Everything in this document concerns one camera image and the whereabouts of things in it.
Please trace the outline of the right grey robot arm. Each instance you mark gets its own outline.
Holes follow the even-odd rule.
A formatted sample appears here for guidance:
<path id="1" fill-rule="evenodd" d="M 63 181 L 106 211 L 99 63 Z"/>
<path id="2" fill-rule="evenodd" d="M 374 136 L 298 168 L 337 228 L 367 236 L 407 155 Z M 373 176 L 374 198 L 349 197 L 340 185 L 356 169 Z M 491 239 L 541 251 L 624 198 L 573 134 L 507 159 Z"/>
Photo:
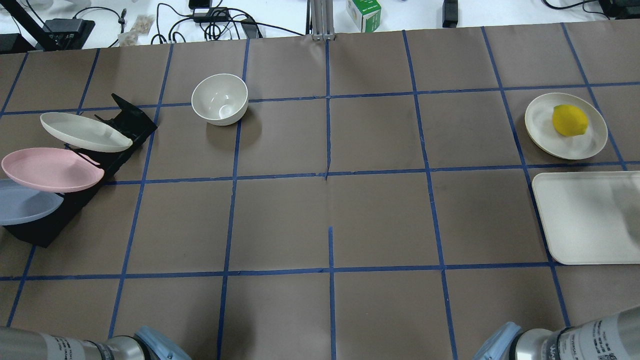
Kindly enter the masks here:
<path id="1" fill-rule="evenodd" d="M 640 308 L 552 332 L 503 324 L 473 356 L 474 360 L 638 360 Z"/>

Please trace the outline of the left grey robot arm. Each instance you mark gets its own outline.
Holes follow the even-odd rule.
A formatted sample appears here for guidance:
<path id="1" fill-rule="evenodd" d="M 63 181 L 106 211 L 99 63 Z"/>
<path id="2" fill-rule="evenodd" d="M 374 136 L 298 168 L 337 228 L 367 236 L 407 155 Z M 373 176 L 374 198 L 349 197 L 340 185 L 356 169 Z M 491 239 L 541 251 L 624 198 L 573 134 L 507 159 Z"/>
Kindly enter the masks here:
<path id="1" fill-rule="evenodd" d="M 149 326 L 133 336 L 89 341 L 2 326 L 2 360 L 189 360 L 172 340 Z"/>

